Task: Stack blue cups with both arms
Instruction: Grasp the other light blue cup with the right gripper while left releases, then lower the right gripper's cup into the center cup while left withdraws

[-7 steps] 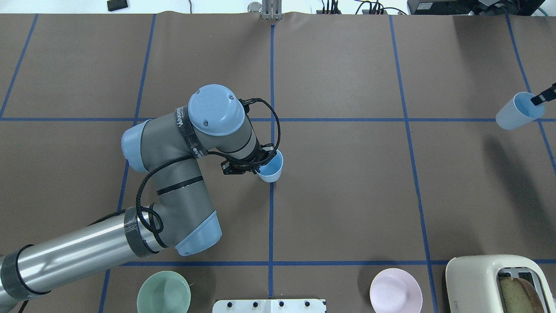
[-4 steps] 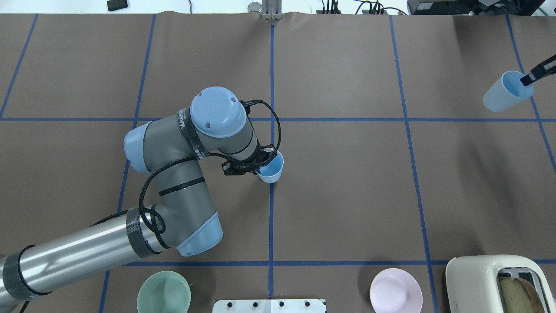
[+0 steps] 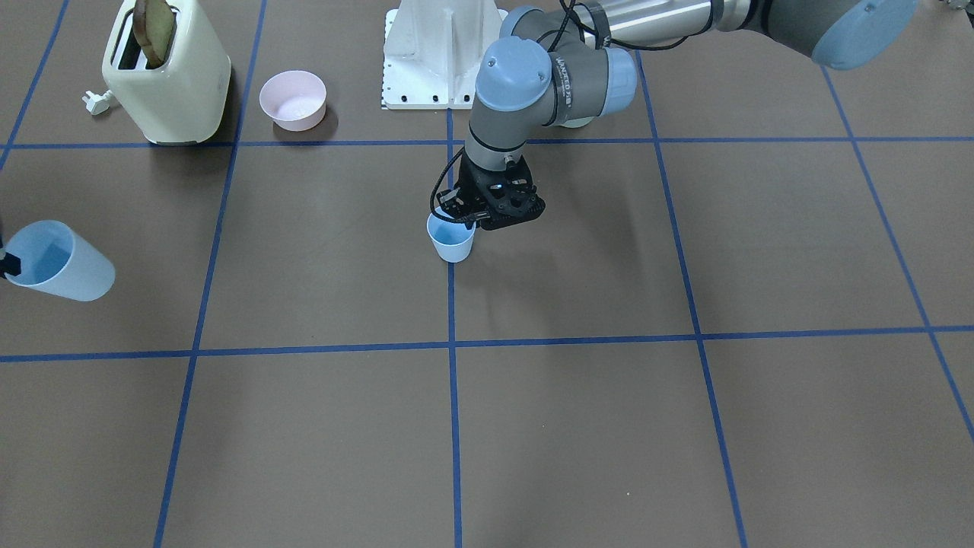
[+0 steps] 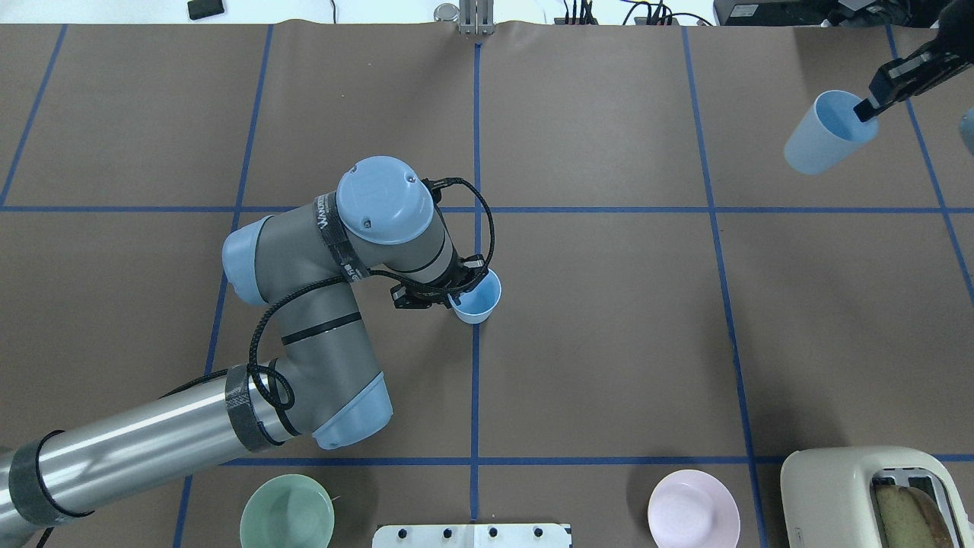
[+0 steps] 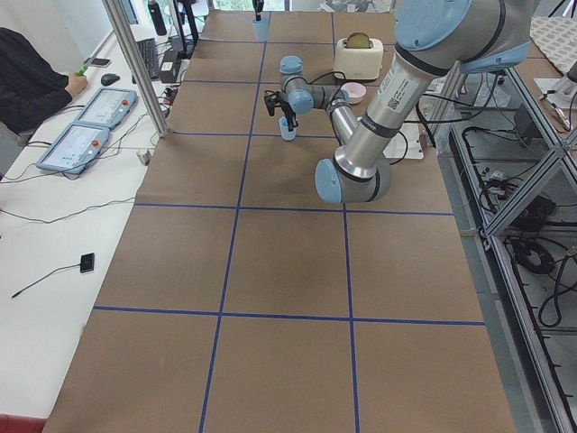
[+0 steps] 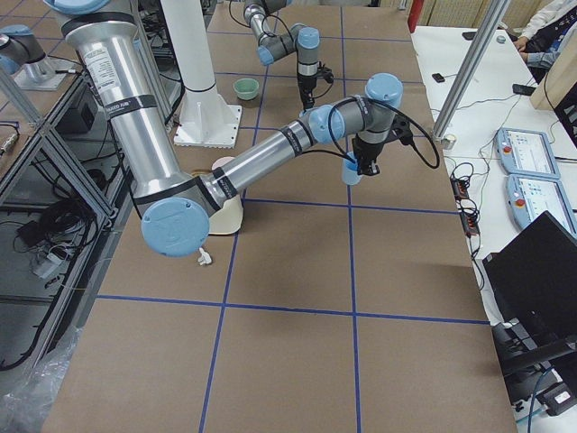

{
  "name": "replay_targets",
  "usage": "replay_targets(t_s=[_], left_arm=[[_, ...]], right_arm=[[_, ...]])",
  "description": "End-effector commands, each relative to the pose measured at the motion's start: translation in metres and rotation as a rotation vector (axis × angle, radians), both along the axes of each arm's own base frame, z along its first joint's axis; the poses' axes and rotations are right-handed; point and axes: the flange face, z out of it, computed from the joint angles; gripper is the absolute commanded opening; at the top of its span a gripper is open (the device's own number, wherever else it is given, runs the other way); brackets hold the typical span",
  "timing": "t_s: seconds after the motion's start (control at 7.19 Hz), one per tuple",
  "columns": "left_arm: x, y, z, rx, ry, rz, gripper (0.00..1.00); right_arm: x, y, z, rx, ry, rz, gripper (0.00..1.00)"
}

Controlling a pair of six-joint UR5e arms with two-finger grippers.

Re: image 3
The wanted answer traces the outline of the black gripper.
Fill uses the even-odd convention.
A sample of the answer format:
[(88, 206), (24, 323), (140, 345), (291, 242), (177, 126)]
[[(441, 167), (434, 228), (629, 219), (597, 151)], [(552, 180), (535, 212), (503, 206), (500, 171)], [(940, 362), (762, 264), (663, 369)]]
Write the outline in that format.
[(524, 158), (493, 171), (478, 167), (466, 154), (454, 157), (460, 160), (457, 181), (451, 190), (438, 192), (438, 208), (453, 223), (469, 231), (492, 231), (535, 221), (545, 211)]

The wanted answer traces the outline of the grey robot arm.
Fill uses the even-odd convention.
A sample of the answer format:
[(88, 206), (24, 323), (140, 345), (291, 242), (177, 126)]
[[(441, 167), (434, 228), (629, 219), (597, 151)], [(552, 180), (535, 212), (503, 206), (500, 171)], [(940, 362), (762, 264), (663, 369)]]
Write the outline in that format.
[(877, 58), (914, 17), (915, 1), (571, 1), (561, 11), (514, 9), (488, 46), (474, 84), (451, 190), (434, 185), (438, 221), (486, 231), (539, 218), (545, 201), (524, 147), (534, 129), (629, 107), (632, 53), (667, 51), (717, 30), (762, 34), (837, 70)]

